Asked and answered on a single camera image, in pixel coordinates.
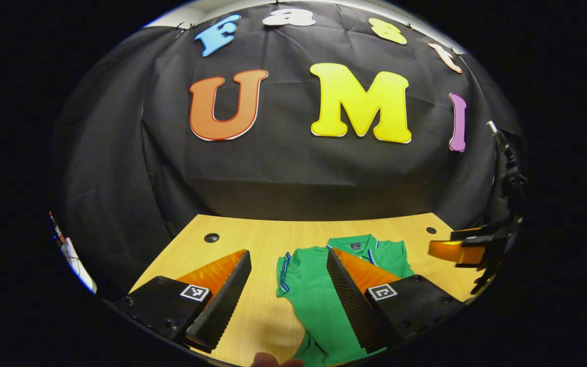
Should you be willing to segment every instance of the finger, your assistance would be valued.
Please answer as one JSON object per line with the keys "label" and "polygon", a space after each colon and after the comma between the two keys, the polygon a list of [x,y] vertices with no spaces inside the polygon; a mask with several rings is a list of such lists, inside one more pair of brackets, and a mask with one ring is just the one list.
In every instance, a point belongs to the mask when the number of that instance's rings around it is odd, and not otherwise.
{"label": "finger", "polygon": [[284,363],[280,365],[280,367],[303,367],[305,365],[305,361],[301,359],[290,359],[285,360]]}
{"label": "finger", "polygon": [[269,353],[255,353],[251,367],[278,367],[278,360]]}

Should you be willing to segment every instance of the letter u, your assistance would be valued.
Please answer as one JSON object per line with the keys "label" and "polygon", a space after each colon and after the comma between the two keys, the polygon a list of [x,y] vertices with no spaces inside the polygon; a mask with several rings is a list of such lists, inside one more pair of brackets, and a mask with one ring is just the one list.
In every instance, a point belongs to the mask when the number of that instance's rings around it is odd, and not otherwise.
{"label": "letter u", "polygon": [[239,84],[237,114],[226,121],[214,117],[217,88],[223,85],[223,77],[209,77],[189,88],[193,94],[190,114],[192,132],[203,140],[231,140],[244,135],[257,118],[259,82],[266,79],[266,70],[247,70],[235,75]]}

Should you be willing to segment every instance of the yellow letter m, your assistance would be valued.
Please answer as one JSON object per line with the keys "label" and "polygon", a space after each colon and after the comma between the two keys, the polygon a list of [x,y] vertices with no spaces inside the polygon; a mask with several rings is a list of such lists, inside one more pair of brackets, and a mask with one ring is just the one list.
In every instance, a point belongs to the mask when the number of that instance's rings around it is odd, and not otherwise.
{"label": "yellow letter m", "polygon": [[321,111],[318,121],[312,124],[312,134],[317,137],[343,137],[348,132],[348,126],[341,121],[343,105],[352,128],[360,137],[366,135],[380,111],[380,123],[373,129],[377,139],[398,143],[411,141],[405,103],[409,82],[405,77],[382,71],[366,92],[344,65],[314,64],[310,71],[321,81]]}

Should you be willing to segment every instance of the green shirt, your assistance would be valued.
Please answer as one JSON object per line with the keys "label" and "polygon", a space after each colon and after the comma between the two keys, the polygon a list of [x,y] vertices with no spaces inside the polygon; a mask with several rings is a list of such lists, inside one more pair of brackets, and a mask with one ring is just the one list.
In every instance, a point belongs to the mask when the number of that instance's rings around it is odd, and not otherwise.
{"label": "green shirt", "polygon": [[399,277],[414,275],[404,241],[378,241],[369,234],[330,239],[326,247],[296,249],[279,258],[277,297],[291,302],[306,329],[293,356],[304,360],[305,367],[345,363],[384,350],[368,354],[359,346],[326,268],[329,248],[352,253]]}

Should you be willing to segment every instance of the wooden table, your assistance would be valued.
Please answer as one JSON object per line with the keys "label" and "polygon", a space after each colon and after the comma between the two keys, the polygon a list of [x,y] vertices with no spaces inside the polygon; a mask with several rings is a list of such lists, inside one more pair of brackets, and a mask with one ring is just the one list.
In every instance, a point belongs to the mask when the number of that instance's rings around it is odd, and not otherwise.
{"label": "wooden table", "polygon": [[[427,231],[431,227],[435,234]],[[250,365],[258,351],[282,362],[300,345],[305,328],[291,303],[277,298],[277,259],[298,248],[325,246],[328,239],[372,234],[378,240],[405,240],[408,261],[421,274],[453,297],[470,298],[475,269],[458,269],[455,263],[427,255],[430,240],[449,240],[452,229],[434,214],[361,221],[263,221],[196,216],[151,263],[133,286],[135,290],[155,276],[176,279],[240,249],[251,252],[252,272],[216,349],[201,353],[223,362]],[[205,242],[217,233],[219,240]]]}

